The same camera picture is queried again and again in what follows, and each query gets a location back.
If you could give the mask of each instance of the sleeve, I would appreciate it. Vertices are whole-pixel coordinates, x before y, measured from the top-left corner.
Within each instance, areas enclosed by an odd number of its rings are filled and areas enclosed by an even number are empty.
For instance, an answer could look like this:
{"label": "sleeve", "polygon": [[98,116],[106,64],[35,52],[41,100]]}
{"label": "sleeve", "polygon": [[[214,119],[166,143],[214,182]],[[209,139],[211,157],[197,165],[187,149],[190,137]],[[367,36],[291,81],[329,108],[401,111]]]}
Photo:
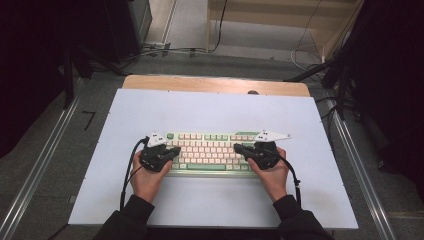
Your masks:
{"label": "sleeve", "polygon": [[273,204],[280,217],[278,226],[285,240],[333,239],[310,211],[302,210],[292,195],[287,195]]}
{"label": "sleeve", "polygon": [[93,239],[143,239],[154,208],[144,199],[132,195],[124,209],[113,212]]}

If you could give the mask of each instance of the wooden panel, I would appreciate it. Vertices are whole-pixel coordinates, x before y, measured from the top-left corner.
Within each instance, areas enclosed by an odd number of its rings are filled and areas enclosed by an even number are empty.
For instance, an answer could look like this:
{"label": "wooden panel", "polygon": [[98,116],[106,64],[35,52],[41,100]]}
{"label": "wooden panel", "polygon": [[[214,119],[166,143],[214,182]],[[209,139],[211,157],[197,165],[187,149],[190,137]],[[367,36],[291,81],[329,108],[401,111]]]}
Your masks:
{"label": "wooden panel", "polygon": [[[207,49],[209,21],[221,19],[224,2],[208,1]],[[325,46],[325,51],[317,47],[320,55],[331,58],[345,34],[352,28],[362,3],[363,0],[232,0],[227,2],[224,21],[308,27],[314,42]]]}
{"label": "wooden panel", "polygon": [[310,96],[308,87],[303,83],[233,78],[131,75],[125,78],[122,88],[242,94],[254,90],[261,95]]}

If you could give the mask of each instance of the black controller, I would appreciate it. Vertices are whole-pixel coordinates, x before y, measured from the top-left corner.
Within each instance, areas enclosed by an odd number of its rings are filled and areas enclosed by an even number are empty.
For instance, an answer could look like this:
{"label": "black controller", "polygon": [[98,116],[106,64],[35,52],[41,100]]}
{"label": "black controller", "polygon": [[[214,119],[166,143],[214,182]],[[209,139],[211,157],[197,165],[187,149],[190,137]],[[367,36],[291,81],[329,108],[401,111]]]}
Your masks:
{"label": "black controller", "polygon": [[174,157],[180,155],[181,148],[174,147],[166,149],[165,144],[160,144],[154,147],[148,147],[149,137],[143,141],[144,148],[141,152],[140,163],[148,171],[160,172],[168,161],[172,161]]}
{"label": "black controller", "polygon": [[275,142],[255,142],[255,147],[234,144],[234,151],[244,156],[244,159],[253,159],[259,169],[266,170],[273,168],[280,160]]}

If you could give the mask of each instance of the keyboard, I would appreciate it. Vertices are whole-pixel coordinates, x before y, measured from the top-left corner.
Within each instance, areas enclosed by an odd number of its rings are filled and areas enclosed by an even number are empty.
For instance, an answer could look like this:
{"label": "keyboard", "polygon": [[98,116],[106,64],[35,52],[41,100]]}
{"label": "keyboard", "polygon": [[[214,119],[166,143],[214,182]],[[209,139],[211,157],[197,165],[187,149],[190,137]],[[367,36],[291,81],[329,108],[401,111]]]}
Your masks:
{"label": "keyboard", "polygon": [[234,144],[253,146],[259,132],[168,132],[167,147],[181,147],[167,176],[256,177],[248,162],[234,152]]}

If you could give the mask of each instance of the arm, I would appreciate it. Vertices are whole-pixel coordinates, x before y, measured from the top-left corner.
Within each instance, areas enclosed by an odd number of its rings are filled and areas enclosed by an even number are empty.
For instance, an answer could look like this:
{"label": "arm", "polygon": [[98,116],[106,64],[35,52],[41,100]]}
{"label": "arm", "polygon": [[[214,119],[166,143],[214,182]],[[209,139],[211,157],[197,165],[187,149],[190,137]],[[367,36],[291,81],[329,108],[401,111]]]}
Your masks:
{"label": "arm", "polygon": [[142,239],[146,234],[146,223],[155,208],[152,201],[157,195],[163,177],[171,169],[169,161],[159,173],[140,168],[141,152],[135,154],[131,170],[131,186],[134,195],[122,211],[115,211],[93,239]]}
{"label": "arm", "polygon": [[[282,157],[286,151],[278,148]],[[292,195],[287,195],[286,182],[289,169],[283,161],[268,170],[260,170],[252,159],[248,159],[250,167],[259,176],[262,185],[273,202],[280,217],[278,226],[280,235],[286,240],[300,239],[333,239],[317,221],[310,211],[302,210]]]}

